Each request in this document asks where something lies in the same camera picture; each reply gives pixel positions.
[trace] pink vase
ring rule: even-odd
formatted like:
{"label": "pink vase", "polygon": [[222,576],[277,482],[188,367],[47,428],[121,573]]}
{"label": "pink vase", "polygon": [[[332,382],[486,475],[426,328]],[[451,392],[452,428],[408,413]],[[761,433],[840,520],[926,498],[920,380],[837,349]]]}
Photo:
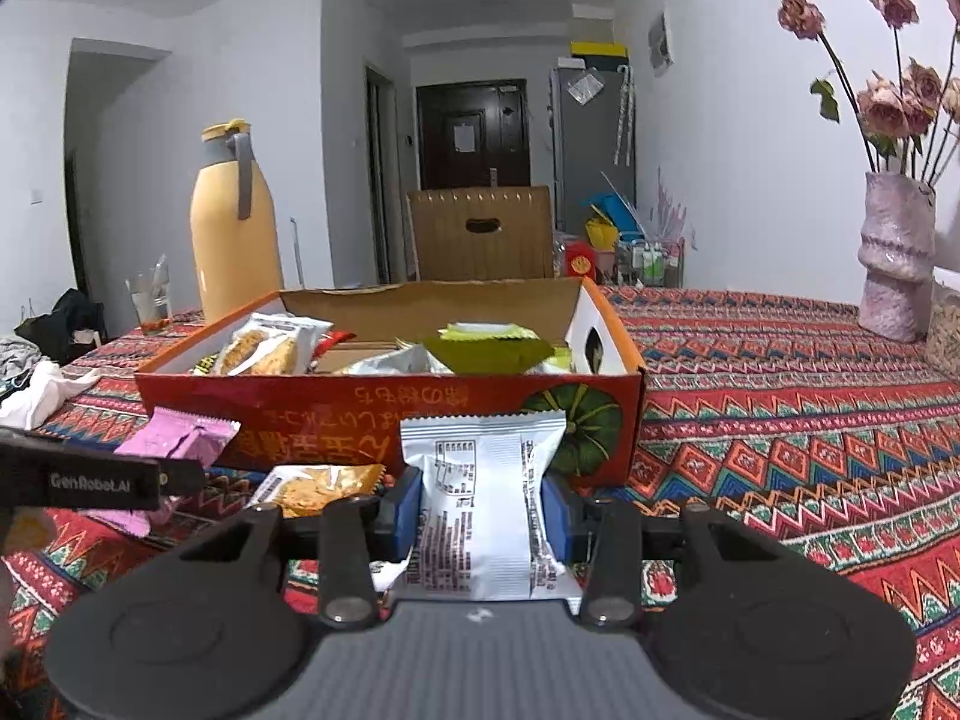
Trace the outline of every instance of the pink vase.
{"label": "pink vase", "polygon": [[933,271],[933,189],[905,175],[867,173],[867,218],[857,259],[867,269],[860,326],[915,341],[920,287]]}

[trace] dried rose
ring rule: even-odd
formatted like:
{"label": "dried rose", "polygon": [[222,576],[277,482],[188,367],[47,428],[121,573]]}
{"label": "dried rose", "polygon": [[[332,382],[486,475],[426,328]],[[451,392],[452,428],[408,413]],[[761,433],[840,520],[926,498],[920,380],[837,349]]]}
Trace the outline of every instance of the dried rose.
{"label": "dried rose", "polygon": [[947,81],[947,88],[944,89],[944,112],[949,117],[960,124],[960,79],[954,77]]}
{"label": "dried rose", "polygon": [[827,25],[820,9],[813,2],[804,0],[784,0],[776,18],[784,29],[793,32],[800,40],[816,40]]}
{"label": "dried rose", "polygon": [[923,104],[923,100],[907,91],[904,91],[904,116],[911,135],[923,135],[933,122],[930,108]]}
{"label": "dried rose", "polygon": [[905,138],[910,134],[910,125],[904,114],[904,103],[896,87],[881,76],[867,81],[867,89],[856,96],[867,131],[890,138]]}
{"label": "dried rose", "polygon": [[960,23],[960,0],[947,0],[947,7],[953,14],[953,18],[957,19],[957,23]]}
{"label": "dried rose", "polygon": [[910,0],[870,0],[880,11],[883,20],[894,29],[903,29],[909,23],[918,23],[917,6]]}
{"label": "dried rose", "polygon": [[910,66],[904,73],[904,90],[909,90],[916,95],[924,108],[936,111],[943,88],[937,71],[923,66],[912,56],[910,57]]}

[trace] refrigerator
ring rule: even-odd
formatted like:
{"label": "refrigerator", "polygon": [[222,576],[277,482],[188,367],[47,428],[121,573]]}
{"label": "refrigerator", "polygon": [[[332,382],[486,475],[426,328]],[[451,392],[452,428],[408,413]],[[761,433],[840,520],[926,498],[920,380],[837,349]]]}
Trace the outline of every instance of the refrigerator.
{"label": "refrigerator", "polygon": [[613,165],[624,76],[616,71],[591,72],[603,81],[603,89],[588,103],[580,105],[568,92],[568,84],[579,79],[583,71],[566,68],[550,71],[554,225],[557,230],[579,236],[584,236],[584,223],[593,215],[589,205],[582,201],[594,194],[612,191],[604,173],[627,203],[637,204],[634,153],[630,154],[630,165],[626,159],[627,116],[624,116],[620,158],[618,164]]}

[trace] yellow thermos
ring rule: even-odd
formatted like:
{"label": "yellow thermos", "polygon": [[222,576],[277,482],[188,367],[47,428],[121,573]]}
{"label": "yellow thermos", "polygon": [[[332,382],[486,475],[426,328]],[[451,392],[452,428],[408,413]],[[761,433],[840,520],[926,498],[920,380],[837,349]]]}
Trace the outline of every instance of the yellow thermos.
{"label": "yellow thermos", "polygon": [[190,203],[200,304],[207,323],[283,289],[274,201],[243,119],[203,131],[205,166]]}

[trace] patterned tablecloth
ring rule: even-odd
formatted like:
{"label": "patterned tablecloth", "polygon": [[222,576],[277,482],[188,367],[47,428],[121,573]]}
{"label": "patterned tablecloth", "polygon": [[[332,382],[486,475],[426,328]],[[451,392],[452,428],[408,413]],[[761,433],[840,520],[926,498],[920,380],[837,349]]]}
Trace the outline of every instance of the patterned tablecloth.
{"label": "patterned tablecloth", "polygon": [[[608,296],[649,367],[630,484],[614,492],[652,514],[709,500],[885,598],[917,634],[896,718],[960,719],[960,384],[925,365],[920,346],[861,330],[851,306],[692,290]],[[78,360],[70,373],[106,375],[46,429],[117,445],[145,421],[133,370],[197,324],[181,317],[161,336],[134,333]],[[59,611],[236,512],[259,479],[215,470],[145,541],[55,512],[56,541],[8,560],[18,645],[7,674],[27,717],[68,714],[41,661]],[[311,604],[315,568],[291,566],[297,608]],[[646,562],[644,591],[650,605],[668,604],[670,566]]]}

